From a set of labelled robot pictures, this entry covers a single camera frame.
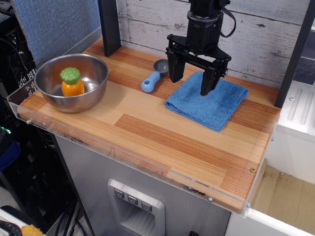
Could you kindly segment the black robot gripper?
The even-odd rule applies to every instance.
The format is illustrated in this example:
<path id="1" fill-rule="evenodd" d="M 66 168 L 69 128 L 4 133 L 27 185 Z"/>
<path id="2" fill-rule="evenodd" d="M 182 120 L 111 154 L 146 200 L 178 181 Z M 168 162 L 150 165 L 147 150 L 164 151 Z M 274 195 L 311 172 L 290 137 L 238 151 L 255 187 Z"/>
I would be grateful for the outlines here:
<path id="1" fill-rule="evenodd" d="M 221 31 L 224 14 L 232 16 L 228 10 L 219 10 L 208 17 L 189 11 L 187 35 L 167 36 L 169 77 L 173 83 L 183 78 L 186 63 L 202 68 L 205 71 L 200 94 L 205 96 L 216 88 L 220 77 L 227 74 L 231 56 L 218 47 L 219 38 L 226 37 Z"/>

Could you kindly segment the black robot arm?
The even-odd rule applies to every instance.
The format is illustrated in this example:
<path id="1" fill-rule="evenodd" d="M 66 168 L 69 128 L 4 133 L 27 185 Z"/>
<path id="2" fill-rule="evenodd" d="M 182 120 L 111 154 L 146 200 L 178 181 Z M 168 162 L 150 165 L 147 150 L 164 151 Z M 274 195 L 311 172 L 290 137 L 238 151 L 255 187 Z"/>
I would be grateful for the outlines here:
<path id="1" fill-rule="evenodd" d="M 229 0 L 190 0 L 186 37 L 170 34 L 166 54 L 169 77 L 176 83 L 183 78 L 186 63 L 204 70 L 201 84 L 202 96 L 214 90 L 219 79 L 227 74 L 231 56 L 218 47 L 220 37 L 230 37 L 221 31 L 224 14 L 235 20 L 225 7 Z"/>

